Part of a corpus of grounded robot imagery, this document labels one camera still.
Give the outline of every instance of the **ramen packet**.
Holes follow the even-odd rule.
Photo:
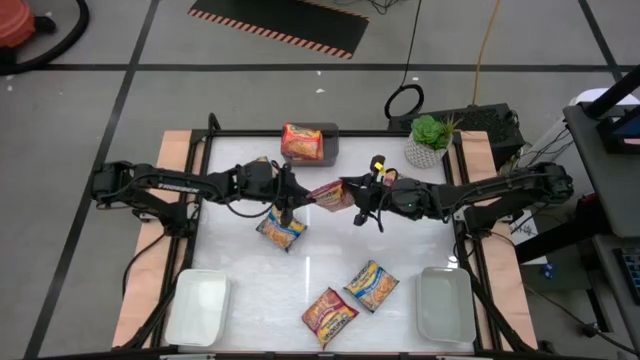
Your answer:
[[[289,226],[283,226],[280,221],[281,217],[282,212],[275,206],[271,207],[269,215],[258,225],[256,231],[267,236],[284,251],[289,252],[289,248],[307,229],[307,225],[294,218]]]
[[[284,124],[280,152],[293,160],[323,160],[322,131]]]
[[[328,288],[302,314],[302,321],[316,334],[324,350],[329,341],[356,316],[358,310],[347,305],[335,290]]]
[[[369,260],[358,275],[344,288],[367,310],[374,312],[398,285],[398,280],[375,261]]]
[[[346,209],[355,203],[353,195],[348,192],[342,180],[337,180],[313,190],[308,198],[315,204],[331,212]]]

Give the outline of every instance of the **potted plant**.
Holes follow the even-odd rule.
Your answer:
[[[411,134],[404,147],[404,155],[410,163],[420,168],[432,167],[440,162],[451,144],[452,134],[460,122],[453,116],[444,123],[431,115],[424,115],[411,124]]]

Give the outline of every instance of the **yellow object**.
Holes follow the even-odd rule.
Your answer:
[[[378,172],[380,172],[380,174],[384,175],[384,173],[385,173],[384,165],[382,165],[380,163],[376,163],[373,166],[378,170]]]
[[[482,64],[482,54],[484,54],[484,48],[487,46],[487,41],[489,40],[489,35],[491,35],[491,29],[493,28],[493,23],[496,20],[496,15],[498,14],[498,9],[500,9],[501,0],[496,0],[496,6],[493,8],[493,14],[491,14],[491,20],[489,20],[489,26],[487,27],[487,32],[484,34],[484,39],[482,40],[482,46],[480,47],[480,54],[478,55],[478,63],[476,64],[476,79],[473,83],[473,99],[471,99],[471,104],[476,104],[476,97],[478,96],[478,77],[480,77],[480,64]]]

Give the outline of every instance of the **black robotic arm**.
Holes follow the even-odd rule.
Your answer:
[[[269,202],[283,211],[283,222],[287,224],[292,219],[293,209],[312,202],[307,197],[309,191],[296,182],[290,165],[280,168],[275,162],[270,164],[256,160],[224,172],[200,176],[158,169],[149,164],[133,165],[119,161],[103,164],[92,176],[91,195],[98,206],[124,203],[136,214],[157,217],[168,234],[180,237],[191,234],[195,226],[188,217],[187,204],[168,203],[147,190],[199,195],[207,201],[229,207],[231,202],[241,199]]]
[[[370,173],[341,178],[360,210],[354,220],[357,226],[364,224],[375,211],[379,215],[381,211],[391,211],[412,220],[427,217],[446,221],[455,214],[465,221],[470,233],[475,233],[493,227],[498,219],[535,202],[562,203],[573,194],[572,180],[564,168],[551,163],[539,163],[460,186],[410,178],[398,179],[387,186],[379,179],[383,165],[384,157],[376,156]],[[194,224],[188,218],[187,205],[168,203],[148,189],[195,194],[229,207],[231,202],[241,199],[273,203],[283,211],[285,226],[291,221],[294,209],[314,202],[309,190],[298,185],[289,164],[280,168],[275,162],[256,160],[206,176],[157,169],[148,164],[114,162],[104,164],[93,174],[92,196],[99,206],[125,203],[137,212],[157,217],[169,234],[188,235]],[[499,199],[489,205],[477,204],[495,198]]]

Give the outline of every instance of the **blue object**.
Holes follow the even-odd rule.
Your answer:
[[[640,305],[640,247],[614,249],[613,253],[620,264],[633,300]]]
[[[547,279],[553,279],[553,275],[555,274],[555,268],[551,264],[545,264],[545,265],[542,265],[542,267],[540,268],[540,273],[542,274],[542,276],[546,277]]]

